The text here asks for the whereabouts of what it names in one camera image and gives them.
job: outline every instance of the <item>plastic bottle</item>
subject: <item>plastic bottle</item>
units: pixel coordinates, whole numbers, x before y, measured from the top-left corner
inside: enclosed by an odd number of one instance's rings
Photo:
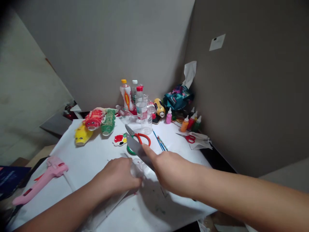
[[[191,118],[192,115],[194,115],[194,107],[192,108],[191,112],[189,113],[189,118]]]
[[[201,125],[201,118],[202,118],[202,116],[200,116],[199,119],[196,120],[196,122],[194,123],[194,125],[192,127],[192,132],[198,132],[200,125]]]
[[[129,111],[133,111],[133,103],[131,101],[131,87],[126,83],[126,79],[121,80],[122,85],[120,86],[120,92],[123,97],[124,107]]]
[[[194,121],[197,120],[197,111],[195,111],[195,118],[194,118]]]
[[[116,105],[116,109],[118,110],[118,113],[121,115],[122,117],[121,121],[124,124],[129,124],[133,122],[134,115],[130,111],[128,111],[126,108],[124,108],[124,106]]]
[[[132,81],[132,89],[131,89],[131,98],[132,98],[132,103],[133,103],[134,108],[136,108],[136,106],[135,106],[136,87],[137,87],[137,80],[133,80]]]
[[[136,98],[135,98],[135,106],[136,106],[136,112],[138,119],[141,119],[141,112],[140,107],[144,107],[143,105],[143,87],[138,86],[136,87]]]
[[[148,103],[148,107],[150,107],[151,108],[151,112],[152,112],[152,119],[155,119],[155,105],[154,105],[154,103],[153,102],[149,102]]]
[[[170,107],[166,115],[166,124],[170,124],[171,120],[172,120],[172,108]]]
[[[181,125],[181,128],[180,128],[181,132],[186,132],[188,123],[189,123],[189,115],[185,118],[185,120],[183,121],[183,124]]]
[[[160,100],[160,98],[156,98],[154,100],[154,106],[156,108],[156,112],[157,112],[157,115],[159,115],[161,118],[164,118],[165,116],[165,109],[162,105],[162,102]]]
[[[190,130],[192,125],[194,124],[195,122],[195,113],[191,116],[191,118],[189,119],[189,123],[188,123],[188,127],[187,127],[187,130]]]
[[[147,94],[143,95],[144,107],[140,108],[141,112],[141,125],[142,125],[142,134],[149,135],[152,132],[152,109],[148,107],[150,102],[149,96]]]

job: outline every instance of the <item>red paint bottle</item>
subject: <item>red paint bottle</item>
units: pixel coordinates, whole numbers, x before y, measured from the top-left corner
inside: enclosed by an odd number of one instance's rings
[[[187,130],[190,130],[192,128],[194,122],[195,122],[195,113],[189,119],[189,124],[188,124]]]

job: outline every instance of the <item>glue gun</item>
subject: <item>glue gun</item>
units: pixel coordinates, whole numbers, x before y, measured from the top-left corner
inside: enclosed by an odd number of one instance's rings
[[[68,169],[68,166],[58,157],[48,157],[47,170],[30,189],[13,200],[13,205],[27,204],[51,179],[62,176],[65,171],[68,171]]]

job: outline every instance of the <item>green painted bottle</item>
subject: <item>green painted bottle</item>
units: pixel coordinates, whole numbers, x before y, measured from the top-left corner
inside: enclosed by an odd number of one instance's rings
[[[199,128],[200,128],[200,125],[201,125],[201,118],[202,116],[200,116],[196,122],[194,123],[193,127],[192,127],[192,132],[198,132]]]

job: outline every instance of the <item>white wall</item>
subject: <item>white wall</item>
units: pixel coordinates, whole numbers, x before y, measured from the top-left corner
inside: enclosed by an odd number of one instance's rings
[[[56,144],[39,125],[72,101],[16,12],[8,14],[0,35],[0,165]]]
[[[28,0],[14,7],[83,111],[123,102],[121,79],[154,100],[183,71],[194,0]]]

